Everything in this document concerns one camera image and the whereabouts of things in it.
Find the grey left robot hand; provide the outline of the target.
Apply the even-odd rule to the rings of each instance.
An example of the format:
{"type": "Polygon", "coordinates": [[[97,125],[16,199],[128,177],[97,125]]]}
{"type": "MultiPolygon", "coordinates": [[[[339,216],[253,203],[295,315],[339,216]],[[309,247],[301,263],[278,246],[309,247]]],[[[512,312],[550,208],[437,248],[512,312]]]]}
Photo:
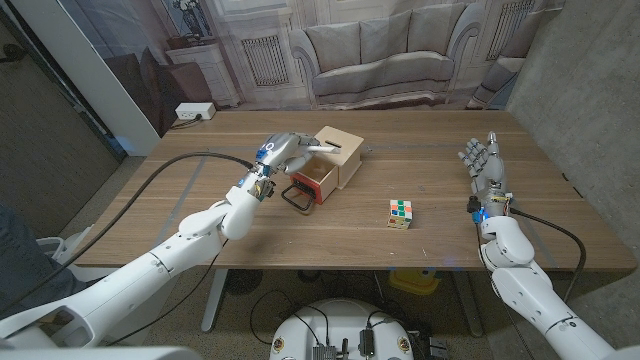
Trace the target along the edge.
{"type": "Polygon", "coordinates": [[[262,201],[273,194],[275,182],[272,177],[276,173],[296,173],[320,148],[320,142],[308,134],[273,134],[256,152],[255,165],[238,182],[238,187],[262,201]]]}

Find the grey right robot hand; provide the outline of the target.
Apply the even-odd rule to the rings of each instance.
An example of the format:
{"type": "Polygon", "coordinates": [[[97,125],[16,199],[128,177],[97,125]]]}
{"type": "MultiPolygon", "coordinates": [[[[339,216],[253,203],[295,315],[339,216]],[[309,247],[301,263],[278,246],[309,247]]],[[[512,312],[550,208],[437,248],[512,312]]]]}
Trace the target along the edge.
{"type": "Polygon", "coordinates": [[[496,133],[490,131],[486,143],[472,138],[467,142],[465,151],[458,153],[458,157],[471,178],[472,193],[488,216],[504,216],[506,194],[510,190],[496,133]]]}

